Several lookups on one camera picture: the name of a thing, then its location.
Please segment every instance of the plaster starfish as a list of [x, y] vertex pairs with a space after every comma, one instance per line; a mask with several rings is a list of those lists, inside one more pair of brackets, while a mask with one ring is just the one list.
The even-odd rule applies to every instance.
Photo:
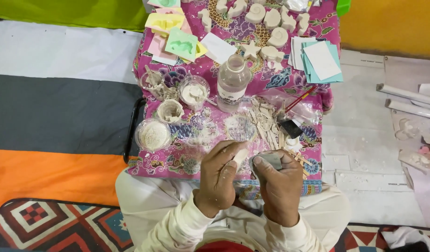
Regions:
[[250, 58], [251, 60], [257, 60], [257, 53], [261, 47], [255, 46], [255, 41], [252, 39], [249, 44], [241, 44], [241, 50], [245, 52], [243, 55], [244, 59]]

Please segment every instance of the white sleeve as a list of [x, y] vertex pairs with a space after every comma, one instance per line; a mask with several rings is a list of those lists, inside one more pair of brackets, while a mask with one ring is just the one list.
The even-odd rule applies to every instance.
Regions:
[[327, 252], [303, 217], [293, 227], [283, 227], [267, 219], [267, 242], [273, 251]]
[[192, 193], [187, 202], [177, 205], [156, 224], [136, 251], [194, 251], [212, 221], [195, 206]]

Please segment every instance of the pink batik cloth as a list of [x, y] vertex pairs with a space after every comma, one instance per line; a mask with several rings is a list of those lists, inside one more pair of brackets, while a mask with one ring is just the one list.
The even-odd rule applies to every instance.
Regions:
[[[212, 33], [222, 38], [238, 48], [241, 43], [249, 43], [254, 39], [257, 46], [265, 46], [270, 37], [271, 30], [263, 24], [251, 24], [245, 21], [245, 14], [234, 19], [228, 19], [227, 14], [218, 14], [215, 11], [216, 0], [195, 0], [190, 3], [182, 3], [181, 7], [187, 17], [188, 23], [195, 36], [201, 40], [206, 36], [201, 20], [197, 18], [197, 13], [201, 9], [209, 9], [212, 17]], [[332, 44], [340, 48], [339, 23], [335, 12], [336, 3], [333, 1], [323, 1], [322, 7], [312, 7], [310, 9], [309, 27], [304, 34], [305, 37], [316, 37], [327, 39]], [[266, 3], [265, 9], [280, 8], [277, 4]], [[290, 34], [290, 37], [297, 36], [297, 29]], [[139, 50], [133, 62], [134, 74], [139, 78], [144, 72], [144, 65], [148, 65], [152, 70], [165, 74], [165, 83], [169, 87], [176, 86], [176, 83], [184, 78], [189, 72], [202, 76], [210, 85], [210, 97], [216, 96], [217, 73], [219, 65], [206, 56], [196, 59], [195, 63], [186, 65], [178, 59], [175, 66], [165, 65], [151, 60], [152, 55], [147, 52], [153, 39], [154, 33], [150, 29], [145, 29], [144, 36], [140, 42]], [[248, 97], [261, 93], [269, 88], [277, 88], [290, 95], [301, 95], [313, 84], [306, 83], [303, 71], [294, 70], [288, 65], [288, 57], [291, 46], [285, 44], [279, 51], [285, 52], [285, 58], [279, 64], [269, 63], [258, 57], [256, 62], [247, 60], [247, 64], [253, 74], [253, 80], [246, 89], [245, 100]], [[145, 106], [144, 118], [156, 116], [157, 101], [148, 91], [144, 91], [148, 102]], [[330, 84], [319, 84], [310, 93], [305, 101], [313, 102], [313, 108], [321, 111], [328, 111], [333, 106], [333, 95]], [[172, 143], [167, 149], [149, 153], [139, 152], [139, 158], [130, 161], [128, 173], [136, 176], [163, 178], [163, 179], [184, 179], [199, 183], [201, 159], [210, 149], [221, 140], [251, 140], [248, 158], [254, 155], [254, 151], [268, 150], [267, 144], [261, 140], [253, 124], [248, 123], [245, 116], [239, 113], [223, 113], [209, 103], [204, 104], [204, 108], [198, 112], [192, 112], [184, 105], [185, 114], [182, 117], [187, 123], [172, 126]], [[317, 129], [308, 125], [302, 125], [303, 135], [300, 136], [303, 145], [301, 152], [304, 158], [312, 165], [304, 164], [304, 168], [310, 173], [308, 179], [304, 181], [301, 194], [314, 194], [322, 190], [321, 188], [321, 134], [322, 124], [318, 124]], [[260, 198], [257, 180], [251, 180], [250, 167], [247, 162], [237, 173], [234, 181], [236, 192], [244, 199]]]

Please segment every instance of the right hand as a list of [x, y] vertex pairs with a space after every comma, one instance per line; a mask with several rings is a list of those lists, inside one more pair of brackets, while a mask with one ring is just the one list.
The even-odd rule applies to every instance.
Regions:
[[299, 222], [297, 209], [303, 184], [303, 167], [285, 150], [262, 153], [277, 153], [282, 163], [282, 169], [278, 171], [261, 157], [253, 159], [258, 172], [267, 180], [266, 184], [260, 185], [260, 194], [265, 202], [263, 212], [277, 224], [284, 227], [295, 226]]

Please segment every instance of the white pants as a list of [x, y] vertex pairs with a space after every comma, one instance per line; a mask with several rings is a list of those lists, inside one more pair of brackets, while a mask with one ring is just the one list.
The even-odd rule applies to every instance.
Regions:
[[[123, 170], [115, 182], [115, 189], [134, 245], [139, 247], [169, 208], [186, 201], [195, 188], [186, 181], [132, 176]], [[331, 249], [350, 220], [350, 205], [338, 188], [323, 183], [322, 189], [321, 193], [301, 197], [299, 214], [307, 220], [321, 243]], [[262, 200], [250, 201], [263, 203]], [[147, 219], [143, 218], [141, 212], [149, 210], [157, 210], [156, 215], [152, 217], [150, 213]], [[244, 230], [257, 242], [266, 244], [264, 219], [234, 206], [222, 212], [216, 217], [222, 219], [216, 226]]]

